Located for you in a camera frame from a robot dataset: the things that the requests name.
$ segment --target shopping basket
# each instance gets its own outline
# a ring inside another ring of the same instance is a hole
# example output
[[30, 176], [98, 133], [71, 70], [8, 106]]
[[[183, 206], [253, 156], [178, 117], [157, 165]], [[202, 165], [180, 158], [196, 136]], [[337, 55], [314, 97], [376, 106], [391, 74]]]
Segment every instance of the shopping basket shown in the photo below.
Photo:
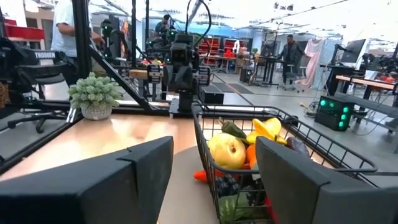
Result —
[[[207, 183], [218, 219], [222, 224], [274, 223], [275, 216], [272, 214], [272, 207], [266, 197], [261, 180], [251, 180], [253, 175], [259, 175], [258, 171], [224, 169], [216, 165], [211, 157], [207, 141], [215, 134], [221, 133], [220, 117], [225, 121], [233, 122], [245, 133], [253, 130], [252, 120], [254, 118], [262, 121], [278, 118], [283, 127], [281, 136], [285, 138], [294, 136], [303, 141], [310, 157], [315, 162], [376, 186], [363, 175], [377, 171], [377, 167], [371, 161], [278, 108], [271, 106], [193, 105], [193, 115], [200, 159], [206, 172]], [[223, 198], [220, 196], [220, 173], [223, 175], [222, 178], [234, 179], [238, 184], [234, 192], [235, 197], [233, 197], [235, 203], [228, 205], [227, 208], [229, 214], [227, 220], [221, 215], [225, 215], [226, 209], [220, 207], [221, 198]], [[248, 206], [241, 207], [240, 200], [245, 198], [249, 201]]]

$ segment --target person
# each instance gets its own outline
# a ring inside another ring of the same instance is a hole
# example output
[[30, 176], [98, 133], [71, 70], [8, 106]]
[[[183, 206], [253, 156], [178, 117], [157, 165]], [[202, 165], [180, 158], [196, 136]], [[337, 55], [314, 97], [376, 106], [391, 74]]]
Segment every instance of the person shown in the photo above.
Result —
[[[89, 15], [89, 27], [92, 30], [91, 14]], [[96, 32], [91, 31], [91, 38], [97, 44], [103, 44], [104, 40]], [[73, 6], [71, 0], [61, 0], [54, 9], [54, 19], [52, 27], [51, 50], [64, 52], [68, 62], [76, 68], [77, 52], [75, 38], [75, 20], [73, 18]], [[65, 72], [63, 74], [68, 86], [73, 85], [78, 80], [76, 72]]]
[[286, 73], [290, 72], [290, 69], [292, 69], [293, 73], [298, 73], [299, 72], [299, 64], [301, 61], [301, 58], [303, 56], [306, 56], [304, 50], [301, 48], [300, 44], [294, 41], [293, 35], [289, 34], [287, 36], [287, 44], [285, 44], [283, 51], [278, 55], [277, 59], [281, 59], [282, 57], [284, 58], [284, 61], [286, 61], [283, 64], [283, 72], [282, 72], [282, 78], [283, 78], [283, 83], [286, 85]]
[[160, 33], [164, 28], [166, 28], [169, 24], [170, 15], [164, 15], [162, 21], [158, 22], [155, 27], [155, 32]]

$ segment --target pink curtain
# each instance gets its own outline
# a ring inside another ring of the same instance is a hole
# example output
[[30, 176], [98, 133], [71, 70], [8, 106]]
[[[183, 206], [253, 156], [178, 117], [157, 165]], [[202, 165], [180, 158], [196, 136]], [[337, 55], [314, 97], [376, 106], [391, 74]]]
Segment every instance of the pink curtain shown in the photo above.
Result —
[[305, 85], [307, 87], [310, 87], [312, 85], [315, 72], [318, 68], [318, 62], [321, 56], [322, 46], [324, 42], [324, 40], [308, 41], [307, 46], [304, 50], [305, 54], [311, 57], [310, 61], [307, 64], [307, 68], [305, 69], [305, 74], [307, 75], [307, 78], [297, 80], [297, 83]]

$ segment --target white t-shirt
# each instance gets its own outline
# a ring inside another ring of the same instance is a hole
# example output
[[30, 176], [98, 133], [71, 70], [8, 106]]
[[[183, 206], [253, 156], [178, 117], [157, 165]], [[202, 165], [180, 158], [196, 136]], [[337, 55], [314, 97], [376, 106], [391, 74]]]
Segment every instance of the white t-shirt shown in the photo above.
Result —
[[[89, 27], [91, 28], [91, 14], [89, 13]], [[71, 0], [61, 0], [55, 6], [54, 20], [52, 26], [51, 50], [64, 52], [69, 57], [77, 57], [76, 38], [63, 35], [58, 30], [57, 24], [65, 23], [72, 27], [75, 26], [73, 18], [73, 6]]]

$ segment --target potted plant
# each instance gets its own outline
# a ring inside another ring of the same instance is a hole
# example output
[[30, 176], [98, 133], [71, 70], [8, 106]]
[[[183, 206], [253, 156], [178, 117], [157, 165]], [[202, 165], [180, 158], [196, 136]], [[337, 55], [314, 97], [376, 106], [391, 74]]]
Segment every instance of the potted plant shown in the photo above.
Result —
[[68, 93], [71, 107], [80, 108], [83, 117], [90, 120], [102, 120], [111, 116], [112, 107], [119, 106], [121, 94], [116, 90], [117, 83], [109, 77], [96, 77], [91, 72], [86, 79], [79, 79]]

